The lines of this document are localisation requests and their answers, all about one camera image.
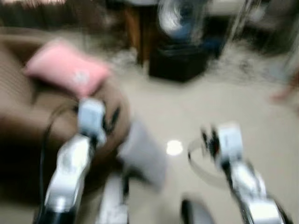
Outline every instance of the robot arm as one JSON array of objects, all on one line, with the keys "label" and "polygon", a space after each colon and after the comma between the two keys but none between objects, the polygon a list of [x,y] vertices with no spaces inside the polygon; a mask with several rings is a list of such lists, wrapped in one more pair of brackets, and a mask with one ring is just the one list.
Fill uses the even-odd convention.
[{"label": "robot arm", "polygon": [[216,166],[224,171],[237,200],[245,224],[286,224],[290,220],[266,190],[262,177],[242,158],[243,145],[239,126],[220,126],[212,138],[202,137]]},{"label": "robot arm", "polygon": [[97,146],[106,142],[103,129],[104,104],[82,100],[78,108],[78,130],[57,155],[57,167],[48,186],[46,199],[37,224],[73,224]]}]

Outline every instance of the black box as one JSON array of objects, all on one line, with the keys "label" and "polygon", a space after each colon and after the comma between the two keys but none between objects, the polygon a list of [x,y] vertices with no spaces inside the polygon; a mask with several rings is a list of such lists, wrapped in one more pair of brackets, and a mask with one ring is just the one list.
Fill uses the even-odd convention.
[{"label": "black box", "polygon": [[186,82],[206,69],[208,51],[190,44],[164,45],[149,61],[149,76]]}]

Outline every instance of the brown couch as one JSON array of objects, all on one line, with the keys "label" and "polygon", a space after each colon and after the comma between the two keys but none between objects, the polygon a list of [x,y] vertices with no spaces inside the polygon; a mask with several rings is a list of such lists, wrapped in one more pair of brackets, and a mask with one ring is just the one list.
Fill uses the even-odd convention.
[{"label": "brown couch", "polygon": [[[47,42],[49,36],[37,31],[0,32],[0,183],[17,182],[30,197],[38,195],[39,158],[42,136],[51,113],[61,104],[76,101],[69,94],[45,83],[30,80],[22,74],[25,62]],[[125,96],[116,80],[107,79],[94,93],[107,106],[106,122],[115,109],[121,112],[107,143],[99,149],[85,189],[101,186],[111,169],[118,166],[116,148],[129,129],[129,111]],[[45,183],[56,167],[56,154],[63,143],[77,131],[74,111],[61,115],[54,123],[45,154]]]}]

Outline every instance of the pink cushion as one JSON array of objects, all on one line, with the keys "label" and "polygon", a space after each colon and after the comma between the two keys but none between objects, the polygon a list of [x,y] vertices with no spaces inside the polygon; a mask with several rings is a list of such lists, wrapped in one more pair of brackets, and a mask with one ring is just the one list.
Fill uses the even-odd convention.
[{"label": "pink cushion", "polygon": [[93,94],[109,76],[109,67],[62,40],[50,41],[27,62],[25,75],[61,87],[78,98]]}]

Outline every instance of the bare foot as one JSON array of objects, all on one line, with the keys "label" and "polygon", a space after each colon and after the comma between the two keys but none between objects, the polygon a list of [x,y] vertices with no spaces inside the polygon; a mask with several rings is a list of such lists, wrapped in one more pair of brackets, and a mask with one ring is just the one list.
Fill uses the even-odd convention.
[{"label": "bare foot", "polygon": [[279,103],[281,101],[287,100],[290,95],[291,95],[290,91],[283,91],[283,92],[280,92],[278,94],[271,96],[271,100]]}]

